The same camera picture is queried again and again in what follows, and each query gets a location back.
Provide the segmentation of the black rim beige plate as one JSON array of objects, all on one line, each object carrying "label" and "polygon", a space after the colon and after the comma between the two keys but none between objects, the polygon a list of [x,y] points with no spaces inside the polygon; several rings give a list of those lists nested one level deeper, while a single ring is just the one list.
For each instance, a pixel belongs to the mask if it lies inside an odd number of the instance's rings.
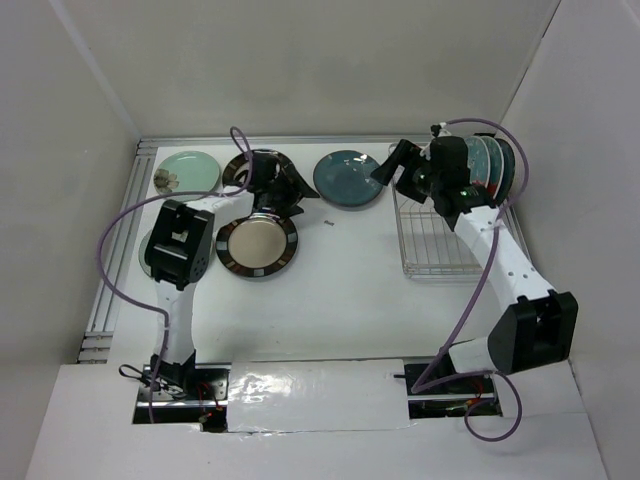
[{"label": "black rim beige plate", "polygon": [[292,162],[289,157],[272,149],[254,149],[251,153],[253,173],[249,174],[249,164],[245,155],[239,154],[223,170],[224,186],[242,186],[249,175],[251,178],[247,189],[252,193],[275,189],[277,185],[291,185],[281,171],[283,162]]},{"label": "black rim beige plate", "polygon": [[255,213],[222,227],[215,251],[231,273],[257,279],[285,268],[296,254],[298,241],[298,230],[289,218]]}]

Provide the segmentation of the mint floral plate front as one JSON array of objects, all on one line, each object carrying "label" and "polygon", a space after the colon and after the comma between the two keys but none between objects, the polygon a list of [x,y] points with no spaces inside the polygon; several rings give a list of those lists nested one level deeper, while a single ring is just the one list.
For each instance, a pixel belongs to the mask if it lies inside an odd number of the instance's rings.
[{"label": "mint floral plate front", "polygon": [[151,273],[151,267],[150,265],[147,263],[146,261],[146,249],[151,237],[151,230],[148,230],[144,236],[142,237],[140,244],[139,244],[139,248],[138,248],[138,262],[139,265],[143,271],[143,273],[147,276],[147,277],[151,277],[152,273]]}]

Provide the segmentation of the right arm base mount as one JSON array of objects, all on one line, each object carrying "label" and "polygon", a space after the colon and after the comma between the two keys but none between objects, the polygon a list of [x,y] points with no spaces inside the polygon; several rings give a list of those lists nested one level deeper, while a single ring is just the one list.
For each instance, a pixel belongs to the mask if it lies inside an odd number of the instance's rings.
[{"label": "right arm base mount", "polygon": [[412,393],[411,387],[428,367],[427,363],[406,363],[404,372],[396,378],[404,380],[411,420],[461,418],[470,407],[480,403],[472,416],[500,416],[501,408],[495,386],[489,376],[474,376]]}]

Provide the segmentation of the white tape sheet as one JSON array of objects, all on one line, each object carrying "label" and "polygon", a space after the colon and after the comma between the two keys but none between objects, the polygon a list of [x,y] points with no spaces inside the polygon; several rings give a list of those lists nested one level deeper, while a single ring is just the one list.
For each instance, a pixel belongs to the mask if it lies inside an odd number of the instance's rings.
[{"label": "white tape sheet", "polygon": [[399,359],[235,363],[227,429],[234,433],[386,431],[410,426]]}]

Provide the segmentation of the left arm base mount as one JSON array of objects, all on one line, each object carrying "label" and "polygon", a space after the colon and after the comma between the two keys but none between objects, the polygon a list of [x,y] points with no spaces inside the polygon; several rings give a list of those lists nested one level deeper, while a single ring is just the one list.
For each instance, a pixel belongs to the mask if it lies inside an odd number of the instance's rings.
[{"label": "left arm base mount", "polygon": [[154,424],[197,424],[204,432],[227,431],[229,365],[197,365],[186,387],[158,379],[154,391],[150,390],[149,365],[138,369],[123,364],[119,374],[138,385],[132,417],[134,425],[151,424],[151,406]]}]

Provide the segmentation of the mint floral plate back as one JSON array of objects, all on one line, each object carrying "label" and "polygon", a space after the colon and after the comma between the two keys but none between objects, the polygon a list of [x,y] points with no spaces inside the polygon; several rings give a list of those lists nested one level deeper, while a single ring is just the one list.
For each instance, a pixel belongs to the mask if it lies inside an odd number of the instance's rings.
[{"label": "mint floral plate back", "polygon": [[155,170],[153,186],[159,194],[210,191],[216,188],[221,168],[211,155],[183,151],[164,159]]}]

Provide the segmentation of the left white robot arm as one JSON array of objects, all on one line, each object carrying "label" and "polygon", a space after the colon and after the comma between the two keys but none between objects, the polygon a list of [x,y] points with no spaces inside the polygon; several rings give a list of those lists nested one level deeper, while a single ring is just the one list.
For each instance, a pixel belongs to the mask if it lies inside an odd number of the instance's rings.
[{"label": "left white robot arm", "polygon": [[161,310],[150,368],[176,399],[197,387],[194,294],[211,257],[246,278],[277,273],[298,247],[291,219],[302,213],[300,202],[319,196],[286,155],[268,149],[237,155],[214,183],[222,189],[167,199],[144,251]]}]

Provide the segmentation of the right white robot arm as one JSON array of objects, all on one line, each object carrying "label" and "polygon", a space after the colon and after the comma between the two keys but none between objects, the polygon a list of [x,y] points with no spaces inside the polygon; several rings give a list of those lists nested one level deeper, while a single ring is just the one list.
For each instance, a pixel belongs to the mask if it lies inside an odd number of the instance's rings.
[{"label": "right white robot arm", "polygon": [[502,310],[487,336],[446,341],[440,353],[449,359],[438,365],[436,379],[448,392],[460,391],[471,372],[510,375],[566,360],[578,314],[576,298],[557,292],[536,271],[504,225],[493,195],[472,182],[467,162],[460,137],[437,137],[426,149],[402,139],[371,174],[409,199],[432,201],[482,267]]}]

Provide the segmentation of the black rim beige plate front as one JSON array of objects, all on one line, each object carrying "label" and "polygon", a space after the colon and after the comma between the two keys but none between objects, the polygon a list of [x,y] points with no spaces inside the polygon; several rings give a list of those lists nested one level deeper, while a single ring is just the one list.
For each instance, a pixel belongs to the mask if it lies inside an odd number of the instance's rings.
[{"label": "black rim beige plate front", "polygon": [[296,254],[298,241],[298,230],[289,218],[255,213],[222,227],[215,251],[231,273],[257,279],[285,268]]}]

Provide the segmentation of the dark teal plate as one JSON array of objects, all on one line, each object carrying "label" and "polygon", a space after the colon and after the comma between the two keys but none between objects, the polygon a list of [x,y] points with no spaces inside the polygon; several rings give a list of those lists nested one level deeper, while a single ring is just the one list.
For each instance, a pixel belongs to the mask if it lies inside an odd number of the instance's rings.
[{"label": "dark teal plate", "polygon": [[495,200],[498,205],[501,205],[507,199],[513,185],[516,173],[516,158],[511,145],[507,141],[498,138],[497,142],[503,154],[503,176]]},{"label": "dark teal plate", "polygon": [[338,150],[322,157],[314,167],[313,182],[320,196],[331,204],[357,208],[369,204],[383,186],[371,178],[379,163],[356,150]]}]

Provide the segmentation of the dark teal plate front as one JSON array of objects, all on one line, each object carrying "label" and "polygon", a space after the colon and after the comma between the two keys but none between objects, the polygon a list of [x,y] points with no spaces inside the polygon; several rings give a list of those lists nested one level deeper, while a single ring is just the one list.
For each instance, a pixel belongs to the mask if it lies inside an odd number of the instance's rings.
[{"label": "dark teal plate front", "polygon": [[516,158],[511,145],[507,141],[498,138],[497,142],[503,154],[503,176],[495,200],[498,205],[501,205],[507,199],[513,185],[516,173]]}]

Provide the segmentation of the red teal plate front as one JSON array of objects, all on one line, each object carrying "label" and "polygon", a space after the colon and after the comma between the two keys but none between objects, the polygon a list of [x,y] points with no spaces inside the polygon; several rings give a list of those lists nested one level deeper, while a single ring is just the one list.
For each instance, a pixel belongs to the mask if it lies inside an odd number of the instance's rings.
[{"label": "red teal plate front", "polygon": [[482,135],[481,139],[488,150],[490,160],[488,191],[496,199],[504,177],[504,155],[494,137]]}]

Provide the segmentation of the black rim beige plate back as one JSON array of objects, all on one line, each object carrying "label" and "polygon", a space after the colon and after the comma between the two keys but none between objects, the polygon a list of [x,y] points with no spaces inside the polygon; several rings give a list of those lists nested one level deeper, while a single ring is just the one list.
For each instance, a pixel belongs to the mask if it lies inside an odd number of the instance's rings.
[{"label": "black rim beige plate back", "polygon": [[277,185],[291,185],[281,171],[283,162],[292,162],[289,157],[272,149],[254,149],[251,153],[253,173],[249,174],[249,164],[245,155],[239,154],[223,170],[224,186],[242,186],[249,175],[251,178],[247,189],[252,193],[275,189]]}]

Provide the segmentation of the red teal plate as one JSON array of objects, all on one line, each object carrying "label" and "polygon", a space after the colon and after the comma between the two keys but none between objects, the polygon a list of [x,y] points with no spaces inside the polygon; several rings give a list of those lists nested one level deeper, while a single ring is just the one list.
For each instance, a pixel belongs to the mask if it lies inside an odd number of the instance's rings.
[{"label": "red teal plate", "polygon": [[468,151],[470,182],[487,187],[491,169],[488,148],[479,136],[469,136],[464,141]]},{"label": "red teal plate", "polygon": [[504,177],[504,155],[494,137],[482,135],[481,139],[488,150],[490,160],[488,191],[496,199]]}]

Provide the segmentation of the dark teal plate back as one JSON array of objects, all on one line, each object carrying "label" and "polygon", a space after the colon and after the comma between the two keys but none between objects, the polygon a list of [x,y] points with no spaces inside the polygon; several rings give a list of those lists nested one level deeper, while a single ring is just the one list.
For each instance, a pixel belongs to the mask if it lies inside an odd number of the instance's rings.
[{"label": "dark teal plate back", "polygon": [[357,208],[369,204],[383,186],[371,178],[379,163],[356,150],[338,150],[322,157],[314,167],[313,182],[320,196],[331,204]]}]

